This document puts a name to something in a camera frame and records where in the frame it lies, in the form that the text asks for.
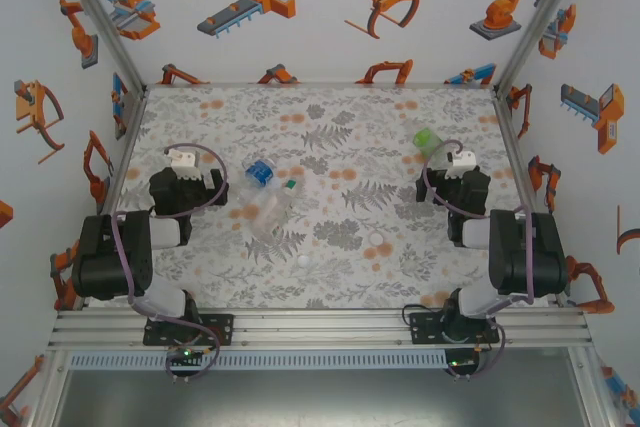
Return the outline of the clear bottle blue label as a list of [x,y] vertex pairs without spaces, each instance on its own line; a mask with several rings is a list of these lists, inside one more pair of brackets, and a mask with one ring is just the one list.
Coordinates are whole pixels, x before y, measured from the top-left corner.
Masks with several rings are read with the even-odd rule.
[[271,183],[275,170],[276,165],[270,158],[260,157],[249,162],[238,183],[238,200],[248,203],[261,194]]

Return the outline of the clear bottle white green label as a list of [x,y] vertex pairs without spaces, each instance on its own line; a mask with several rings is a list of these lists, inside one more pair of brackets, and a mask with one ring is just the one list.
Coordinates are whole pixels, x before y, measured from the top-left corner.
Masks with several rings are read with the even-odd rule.
[[252,235],[260,241],[271,243],[275,241],[288,216],[293,202],[299,196],[303,185],[303,178],[294,176],[287,179],[280,187],[268,194],[259,206],[259,211],[251,223]]

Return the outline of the floral patterned table mat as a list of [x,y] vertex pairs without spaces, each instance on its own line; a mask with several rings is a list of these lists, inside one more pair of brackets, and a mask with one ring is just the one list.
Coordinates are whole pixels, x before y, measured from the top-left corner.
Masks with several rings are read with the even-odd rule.
[[[476,89],[372,87],[155,88],[147,99],[119,206],[149,208],[150,177],[173,143],[203,147],[203,170],[225,164],[225,206],[195,214],[184,247],[153,257],[156,275],[189,290],[200,306],[394,308],[439,305],[488,273],[485,251],[454,246],[447,213],[417,202],[424,165],[414,135],[430,128],[473,151],[490,179],[487,206],[519,204],[492,93]],[[238,200],[252,160],[276,165],[269,186]],[[279,237],[251,223],[271,190],[304,182]],[[379,232],[381,246],[369,235]],[[300,255],[311,263],[296,264]]]

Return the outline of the aluminium table side rail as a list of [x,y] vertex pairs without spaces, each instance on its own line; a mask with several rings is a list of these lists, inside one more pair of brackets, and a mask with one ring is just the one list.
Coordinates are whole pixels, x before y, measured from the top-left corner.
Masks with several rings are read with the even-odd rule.
[[562,292],[568,270],[554,217],[535,208],[506,102],[497,99],[495,108],[519,206],[490,214],[489,278],[501,300],[531,305],[538,298]]
[[133,103],[133,113],[131,123],[129,124],[125,135],[124,150],[119,160],[115,174],[112,176],[107,198],[105,200],[102,214],[112,215],[119,205],[121,190],[126,179],[126,172],[129,168],[131,156],[138,137],[139,128],[142,117],[146,108],[148,92],[144,91],[141,96]]

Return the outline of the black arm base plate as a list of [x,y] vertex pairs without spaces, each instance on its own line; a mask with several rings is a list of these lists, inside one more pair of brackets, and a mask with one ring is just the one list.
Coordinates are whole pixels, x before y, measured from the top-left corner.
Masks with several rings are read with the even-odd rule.
[[486,320],[452,317],[441,313],[418,312],[409,315],[410,334],[414,345],[495,344],[500,334]]
[[[216,336],[221,346],[231,344],[234,320],[232,314],[200,315],[200,323]],[[211,334],[204,333],[198,328],[148,319],[144,328],[142,344],[152,347],[214,346],[215,342]]]

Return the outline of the aluminium frame post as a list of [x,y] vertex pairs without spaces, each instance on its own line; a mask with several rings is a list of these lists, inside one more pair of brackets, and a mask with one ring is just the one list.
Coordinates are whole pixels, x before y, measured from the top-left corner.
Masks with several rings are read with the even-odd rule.
[[536,47],[552,15],[559,8],[560,1],[561,0],[541,0],[536,7],[536,11],[526,27],[522,39],[516,45],[513,54],[499,78],[496,91],[498,99],[505,98],[509,93],[517,75]]
[[145,91],[146,84],[142,80],[137,67],[120,40],[120,36],[112,25],[109,15],[101,1],[80,0],[80,2],[92,18],[98,34],[114,58],[117,67],[120,69],[120,73],[124,76],[124,80],[128,82],[128,86],[135,93],[142,95]]

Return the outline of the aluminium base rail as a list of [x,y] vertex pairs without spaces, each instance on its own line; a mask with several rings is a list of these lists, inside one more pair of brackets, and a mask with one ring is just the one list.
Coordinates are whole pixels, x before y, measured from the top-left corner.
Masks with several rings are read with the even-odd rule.
[[[232,350],[399,349],[411,345],[397,309],[229,309]],[[513,348],[592,344],[586,316],[575,308],[516,307],[496,315]],[[124,308],[60,313],[47,348],[141,350],[146,318]]]

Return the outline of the aluminium lower frame rail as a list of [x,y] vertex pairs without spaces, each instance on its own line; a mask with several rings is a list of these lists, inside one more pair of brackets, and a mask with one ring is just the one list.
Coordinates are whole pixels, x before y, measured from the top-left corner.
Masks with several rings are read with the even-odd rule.
[[70,354],[48,351],[43,368],[36,376],[36,396],[26,427],[54,427],[69,371]]
[[568,355],[586,427],[619,427],[614,402],[593,347],[569,347]]

